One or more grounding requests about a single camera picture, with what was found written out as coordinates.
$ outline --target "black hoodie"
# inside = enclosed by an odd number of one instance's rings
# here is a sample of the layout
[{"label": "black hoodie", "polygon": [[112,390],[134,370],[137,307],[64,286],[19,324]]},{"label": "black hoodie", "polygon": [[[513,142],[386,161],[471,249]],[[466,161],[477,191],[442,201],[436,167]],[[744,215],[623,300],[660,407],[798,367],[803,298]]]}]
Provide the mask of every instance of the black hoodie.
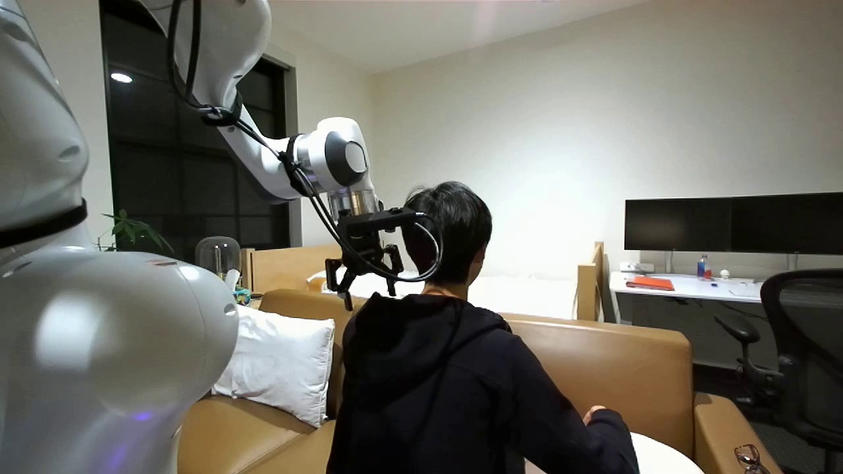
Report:
[{"label": "black hoodie", "polygon": [[375,295],[346,330],[332,474],[635,474],[614,411],[585,428],[529,349],[484,308]]}]

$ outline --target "window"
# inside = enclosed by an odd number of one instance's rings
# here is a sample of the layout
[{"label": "window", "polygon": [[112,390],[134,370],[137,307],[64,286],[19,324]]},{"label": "window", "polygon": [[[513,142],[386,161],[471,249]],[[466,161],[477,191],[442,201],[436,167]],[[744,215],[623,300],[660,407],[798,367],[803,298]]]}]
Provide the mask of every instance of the window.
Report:
[{"label": "window", "polygon": [[[243,249],[301,246],[301,203],[272,201],[220,133],[176,99],[166,38],[152,20],[133,0],[101,0],[101,13],[105,72],[134,80],[109,80],[113,208],[151,224],[184,261],[210,234],[235,237]],[[263,134],[293,130],[293,86],[295,72],[272,62],[241,83]]]}]

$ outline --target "tan leather chair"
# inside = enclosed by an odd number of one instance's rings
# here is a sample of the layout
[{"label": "tan leather chair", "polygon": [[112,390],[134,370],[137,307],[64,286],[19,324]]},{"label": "tan leather chair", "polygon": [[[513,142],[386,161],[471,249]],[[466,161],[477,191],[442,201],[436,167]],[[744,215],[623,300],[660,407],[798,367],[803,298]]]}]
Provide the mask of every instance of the tan leather chair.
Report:
[{"label": "tan leather chair", "polygon": [[[334,320],[338,342],[351,320],[340,298],[278,290],[263,311]],[[689,453],[707,474],[744,474],[737,445],[757,445],[769,474],[781,467],[744,413],[719,395],[694,392],[691,342],[679,332],[507,316],[536,352],[552,381],[585,411],[594,404],[624,413],[635,432]],[[334,359],[332,388],[343,373]],[[286,411],[251,400],[204,398],[187,417],[179,444],[181,474],[321,474],[334,423],[318,431]]]}]

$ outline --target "person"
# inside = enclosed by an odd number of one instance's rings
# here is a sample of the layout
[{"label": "person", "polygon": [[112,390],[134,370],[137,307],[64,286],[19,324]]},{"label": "person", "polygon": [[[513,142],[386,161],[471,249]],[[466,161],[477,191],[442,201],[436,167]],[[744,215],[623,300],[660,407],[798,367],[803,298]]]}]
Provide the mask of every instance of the person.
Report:
[{"label": "person", "polygon": [[[542,473],[633,474],[629,431],[611,408],[585,417],[556,390],[508,324],[466,304],[492,217],[465,184],[442,183],[407,201],[442,246],[421,295],[372,295],[346,330],[346,388],[332,474],[508,474],[529,458]],[[407,233],[424,271],[436,249]]]}]

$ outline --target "chair armrest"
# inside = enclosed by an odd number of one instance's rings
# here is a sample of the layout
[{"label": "chair armrest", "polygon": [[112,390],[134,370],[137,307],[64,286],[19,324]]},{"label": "chair armrest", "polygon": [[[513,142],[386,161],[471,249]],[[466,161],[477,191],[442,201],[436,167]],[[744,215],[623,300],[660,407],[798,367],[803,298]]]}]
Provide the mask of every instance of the chair armrest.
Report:
[{"label": "chair armrest", "polygon": [[766,474],[783,473],[729,398],[710,392],[695,395],[695,465],[712,474],[745,474],[736,456],[737,445],[757,445]]},{"label": "chair armrest", "polygon": [[758,342],[758,330],[744,320],[725,320],[725,316],[714,316],[714,323],[727,330],[740,345],[753,345]]}]

